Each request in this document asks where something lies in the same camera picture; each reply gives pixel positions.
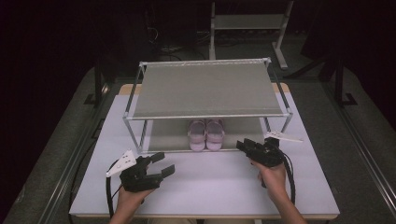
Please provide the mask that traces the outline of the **white metal stand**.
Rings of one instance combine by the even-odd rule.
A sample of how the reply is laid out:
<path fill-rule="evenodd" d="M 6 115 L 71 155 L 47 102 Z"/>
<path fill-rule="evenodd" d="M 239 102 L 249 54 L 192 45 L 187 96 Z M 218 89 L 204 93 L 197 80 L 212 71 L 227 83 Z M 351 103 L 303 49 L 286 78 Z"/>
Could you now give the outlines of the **white metal stand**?
<path fill-rule="evenodd" d="M 253 15 L 217 15 L 216 3 L 211 4 L 209 59 L 216 59 L 215 33 L 220 30 L 277 30 L 278 38 L 272 43 L 279 67 L 287 70 L 289 67 L 281 50 L 283 38 L 290 19 L 294 0 L 286 0 L 283 14 L 253 14 Z"/>

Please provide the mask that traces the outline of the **grey two-tier shoe rack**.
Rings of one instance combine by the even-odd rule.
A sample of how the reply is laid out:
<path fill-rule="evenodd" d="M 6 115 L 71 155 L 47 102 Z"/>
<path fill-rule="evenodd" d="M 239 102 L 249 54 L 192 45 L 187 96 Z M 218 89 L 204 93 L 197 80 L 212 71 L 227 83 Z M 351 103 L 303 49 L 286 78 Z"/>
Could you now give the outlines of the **grey two-tier shoe rack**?
<path fill-rule="evenodd" d="M 285 132 L 293 116 L 269 58 L 139 64 L 123 121 L 137 152 L 188 152 L 188 125 L 225 123 L 223 151 Z"/>

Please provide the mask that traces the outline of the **person's right hand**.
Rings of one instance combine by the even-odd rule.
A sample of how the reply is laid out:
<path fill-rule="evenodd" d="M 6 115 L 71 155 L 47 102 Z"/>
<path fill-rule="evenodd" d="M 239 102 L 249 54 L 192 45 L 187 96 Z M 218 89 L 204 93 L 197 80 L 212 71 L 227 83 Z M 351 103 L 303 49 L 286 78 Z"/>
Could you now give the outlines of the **person's right hand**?
<path fill-rule="evenodd" d="M 268 195 L 273 203 L 278 204 L 288 199 L 286 191 L 286 169 L 283 164 L 266 167 L 256 161 L 250 161 L 259 169 L 258 179 L 267 187 Z"/>

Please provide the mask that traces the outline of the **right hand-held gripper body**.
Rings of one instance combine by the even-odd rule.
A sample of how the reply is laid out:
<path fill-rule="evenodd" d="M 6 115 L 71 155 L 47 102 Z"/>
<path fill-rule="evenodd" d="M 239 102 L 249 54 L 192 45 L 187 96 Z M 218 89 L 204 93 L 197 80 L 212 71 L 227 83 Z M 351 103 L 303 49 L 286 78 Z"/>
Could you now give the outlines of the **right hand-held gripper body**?
<path fill-rule="evenodd" d="M 246 155 L 266 167 L 274 167 L 284 162 L 285 156 L 279 148 L 279 141 L 302 143 L 303 139 L 282 132 L 269 132 L 264 138 L 264 143 L 257 143 L 255 148 L 248 148 Z"/>

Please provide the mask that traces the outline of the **metal floor rail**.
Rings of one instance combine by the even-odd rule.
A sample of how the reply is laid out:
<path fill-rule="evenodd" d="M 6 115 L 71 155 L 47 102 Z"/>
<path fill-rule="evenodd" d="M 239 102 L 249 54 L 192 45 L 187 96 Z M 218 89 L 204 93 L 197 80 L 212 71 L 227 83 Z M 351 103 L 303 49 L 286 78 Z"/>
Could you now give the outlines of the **metal floor rail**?
<path fill-rule="evenodd" d="M 369 175 L 375 182 L 376 188 L 382 196 L 382 199 L 386 203 L 389 211 L 392 213 L 394 218 L 396 219 L 396 191 L 393 189 L 391 184 L 388 182 L 380 167 L 378 166 L 375 158 L 370 152 L 369 148 L 363 141 L 362 136 L 358 132 L 357 127 L 354 125 L 351 117 L 347 113 L 347 111 L 341 106 L 340 103 L 337 103 L 333 97 L 332 89 L 328 84 L 322 83 L 322 89 L 325 91 L 325 94 L 330 99 L 332 106 L 334 107 L 336 113 L 340 117 L 341 121 L 345 125 L 349 135 L 353 139 L 355 146 L 357 147 L 358 153 L 362 159 L 363 164 L 365 165 Z"/>
<path fill-rule="evenodd" d="M 74 224 L 69 214 L 104 119 L 92 92 L 76 93 L 49 139 L 42 176 L 51 184 L 37 224 Z"/>

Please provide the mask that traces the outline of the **dark metal stand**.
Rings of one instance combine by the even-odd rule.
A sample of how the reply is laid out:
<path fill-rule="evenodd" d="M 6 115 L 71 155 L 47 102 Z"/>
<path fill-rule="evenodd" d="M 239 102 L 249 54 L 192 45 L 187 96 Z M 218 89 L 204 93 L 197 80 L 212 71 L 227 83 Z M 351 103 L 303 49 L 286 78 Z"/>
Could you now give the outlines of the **dark metal stand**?
<path fill-rule="evenodd" d="M 85 105 L 92 105 L 93 107 L 98 107 L 101 104 L 104 87 L 106 84 L 106 64 L 103 60 L 98 59 L 96 61 L 95 67 L 93 68 L 94 74 L 94 93 L 89 94 L 85 101 Z"/>
<path fill-rule="evenodd" d="M 335 86 L 334 86 L 334 100 L 340 106 L 357 105 L 355 98 L 351 93 L 343 94 L 344 83 L 344 65 L 342 60 L 336 61 L 335 69 Z"/>

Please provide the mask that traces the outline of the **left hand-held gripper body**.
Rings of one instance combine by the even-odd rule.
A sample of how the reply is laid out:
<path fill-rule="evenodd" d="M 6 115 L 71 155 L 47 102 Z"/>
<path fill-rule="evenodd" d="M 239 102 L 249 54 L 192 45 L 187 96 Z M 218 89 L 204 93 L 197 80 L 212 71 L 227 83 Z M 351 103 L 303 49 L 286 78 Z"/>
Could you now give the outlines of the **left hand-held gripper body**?
<path fill-rule="evenodd" d="M 121 184 L 130 192 L 157 189 L 163 177 L 162 174 L 149 175 L 147 173 L 148 166 L 154 163 L 150 160 L 151 156 L 136 158 L 132 150 L 128 149 L 110 166 L 106 177 L 110 178 L 120 173 Z"/>

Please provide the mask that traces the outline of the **person's left hand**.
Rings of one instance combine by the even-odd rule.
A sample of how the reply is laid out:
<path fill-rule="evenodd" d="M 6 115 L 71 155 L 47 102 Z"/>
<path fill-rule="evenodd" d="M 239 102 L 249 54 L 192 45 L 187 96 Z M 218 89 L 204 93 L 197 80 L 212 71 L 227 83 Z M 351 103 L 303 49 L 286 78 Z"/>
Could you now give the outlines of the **person's left hand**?
<path fill-rule="evenodd" d="M 116 212 L 118 214 L 132 215 L 151 192 L 153 192 L 153 189 L 130 192 L 121 187 Z"/>

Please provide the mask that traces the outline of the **pink child sandal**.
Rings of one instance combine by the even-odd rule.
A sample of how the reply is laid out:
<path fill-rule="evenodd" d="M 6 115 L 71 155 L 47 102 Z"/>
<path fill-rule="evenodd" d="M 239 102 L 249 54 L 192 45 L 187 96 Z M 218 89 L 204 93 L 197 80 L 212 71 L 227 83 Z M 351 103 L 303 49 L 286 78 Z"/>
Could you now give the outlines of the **pink child sandal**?
<path fill-rule="evenodd" d="M 206 121 L 206 147 L 209 150 L 220 150 L 225 136 L 221 119 L 208 119 Z"/>
<path fill-rule="evenodd" d="M 205 149 L 205 123 L 202 120 L 192 120 L 188 127 L 189 146 L 192 151 Z"/>

